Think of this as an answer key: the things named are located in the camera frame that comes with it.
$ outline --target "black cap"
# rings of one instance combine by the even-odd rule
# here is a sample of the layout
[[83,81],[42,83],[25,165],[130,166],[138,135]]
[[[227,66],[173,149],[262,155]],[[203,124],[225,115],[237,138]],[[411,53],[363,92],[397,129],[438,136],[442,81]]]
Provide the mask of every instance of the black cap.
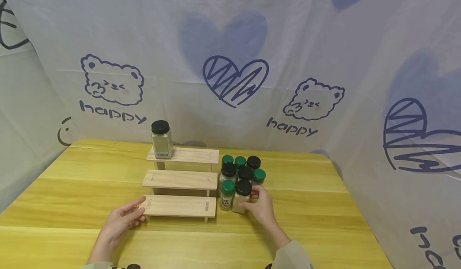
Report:
[[170,130],[170,125],[165,120],[157,120],[152,123],[151,128],[154,134],[164,134]]
[[237,182],[235,191],[239,195],[248,196],[251,194],[251,183],[246,180],[239,180],[239,182]]
[[226,177],[234,177],[237,173],[237,166],[234,163],[224,163],[221,167],[221,173]]
[[253,169],[248,166],[240,167],[239,169],[239,179],[251,181],[253,179]]
[[247,166],[250,166],[253,169],[258,169],[261,167],[261,159],[256,156],[250,156],[247,159]]

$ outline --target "spice jar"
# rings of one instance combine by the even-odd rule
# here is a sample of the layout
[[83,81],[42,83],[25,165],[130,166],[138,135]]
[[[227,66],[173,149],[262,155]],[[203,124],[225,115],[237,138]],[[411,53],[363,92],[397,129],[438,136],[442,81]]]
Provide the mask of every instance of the spice jar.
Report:
[[235,192],[235,183],[232,180],[226,180],[221,185],[221,199],[219,200],[219,208],[222,211],[229,211],[232,206],[232,199]]
[[237,172],[239,171],[240,167],[245,166],[246,164],[246,159],[243,156],[237,156],[235,157],[235,164],[237,166]]
[[235,183],[237,178],[237,167],[234,163],[224,163],[221,167],[221,174],[219,175],[218,195],[221,196],[221,186],[226,180]]
[[256,156],[250,156],[247,159],[247,166],[253,170],[261,167],[261,159]]
[[264,179],[266,178],[266,172],[263,169],[256,169],[253,174],[253,185],[262,185],[264,183]]
[[240,168],[239,172],[237,173],[237,181],[246,180],[251,183],[253,179],[254,170],[249,168],[248,166],[243,166]]
[[240,203],[248,202],[251,194],[251,183],[246,180],[237,182],[235,188],[234,200],[232,203],[232,211],[240,214],[245,214],[245,209],[240,207]]
[[170,125],[165,120],[152,123],[152,145],[157,159],[171,159],[173,156],[173,138]]
[[224,155],[222,157],[222,163],[233,163],[234,162],[234,157],[232,157],[231,155]]

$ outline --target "wooden table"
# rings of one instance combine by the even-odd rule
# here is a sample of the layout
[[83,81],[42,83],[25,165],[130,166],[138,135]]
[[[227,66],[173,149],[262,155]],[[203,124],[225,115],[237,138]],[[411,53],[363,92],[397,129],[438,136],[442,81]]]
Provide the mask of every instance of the wooden table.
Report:
[[[75,269],[85,264],[107,214],[148,194],[141,187],[150,144],[82,140],[69,147],[0,215],[0,260],[6,268]],[[318,154],[220,149],[257,155],[267,172],[277,219],[316,269],[391,269],[328,159]],[[167,164],[206,171],[206,165]],[[218,172],[220,165],[213,166]],[[143,269],[264,269],[274,250],[245,215],[217,209],[208,224],[194,218],[151,218],[130,230],[119,266]]]

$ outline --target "beige sleeve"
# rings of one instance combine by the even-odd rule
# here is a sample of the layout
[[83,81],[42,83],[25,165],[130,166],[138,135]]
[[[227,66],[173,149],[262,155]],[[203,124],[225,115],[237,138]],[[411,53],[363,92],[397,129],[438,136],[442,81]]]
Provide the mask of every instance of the beige sleeve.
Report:
[[313,269],[311,260],[298,241],[291,241],[275,253],[274,269]]
[[83,266],[82,269],[112,269],[112,262],[99,262],[94,264],[88,264]]

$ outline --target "wooden spice rack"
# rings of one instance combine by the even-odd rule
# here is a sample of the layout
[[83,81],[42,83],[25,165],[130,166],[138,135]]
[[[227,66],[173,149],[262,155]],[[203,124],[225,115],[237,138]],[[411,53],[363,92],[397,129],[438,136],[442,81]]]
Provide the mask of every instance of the wooden spice rack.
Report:
[[[157,159],[151,148],[147,160],[153,161],[156,169],[148,170],[142,182],[142,186],[151,188],[151,195],[146,195],[139,206],[145,208],[145,215],[201,217],[205,223],[216,217],[216,198],[210,197],[210,191],[218,188],[218,173],[211,170],[219,163],[219,150],[174,148],[171,159]],[[168,162],[209,164],[209,172],[166,170]],[[206,197],[155,195],[156,188],[204,190]]]

